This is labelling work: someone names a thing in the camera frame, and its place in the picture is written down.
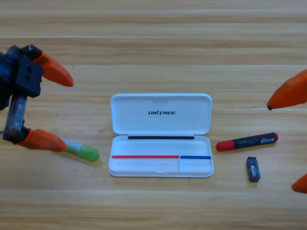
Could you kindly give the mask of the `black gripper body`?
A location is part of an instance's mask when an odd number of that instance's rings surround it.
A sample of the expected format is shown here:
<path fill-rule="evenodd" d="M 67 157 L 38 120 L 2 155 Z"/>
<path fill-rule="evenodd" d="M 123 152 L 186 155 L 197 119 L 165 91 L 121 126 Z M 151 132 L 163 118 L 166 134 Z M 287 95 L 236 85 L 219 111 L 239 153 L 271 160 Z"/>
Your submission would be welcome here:
<path fill-rule="evenodd" d="M 29 44 L 25 47 L 11 46 L 0 54 L 0 109 L 9 107 L 2 138 L 11 143 L 26 139 L 30 129 L 24 126 L 27 98 L 40 95 L 43 68 L 34 62 L 42 51 Z"/>

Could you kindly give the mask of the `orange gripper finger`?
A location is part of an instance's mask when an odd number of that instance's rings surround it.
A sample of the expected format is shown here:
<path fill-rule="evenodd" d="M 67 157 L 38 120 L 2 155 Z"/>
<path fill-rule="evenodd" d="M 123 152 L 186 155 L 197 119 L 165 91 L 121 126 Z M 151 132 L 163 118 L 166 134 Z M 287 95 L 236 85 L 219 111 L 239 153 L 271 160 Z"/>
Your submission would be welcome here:
<path fill-rule="evenodd" d="M 295 183 L 291 185 L 293 191 L 298 193 L 307 193 L 307 174 L 300 177 Z"/>
<path fill-rule="evenodd" d="M 267 102 L 269 110 L 290 107 L 307 102 L 307 70 L 285 81 Z"/>
<path fill-rule="evenodd" d="M 39 57 L 34 59 L 34 62 L 43 68 L 43 77 L 47 80 L 66 87 L 74 85 L 73 78 L 69 72 L 44 51 L 42 51 Z"/>
<path fill-rule="evenodd" d="M 50 150 L 56 152 L 63 152 L 67 148 L 66 143 L 60 137 L 43 129 L 30 129 L 27 137 L 23 141 L 18 142 L 17 145 L 31 150 Z"/>

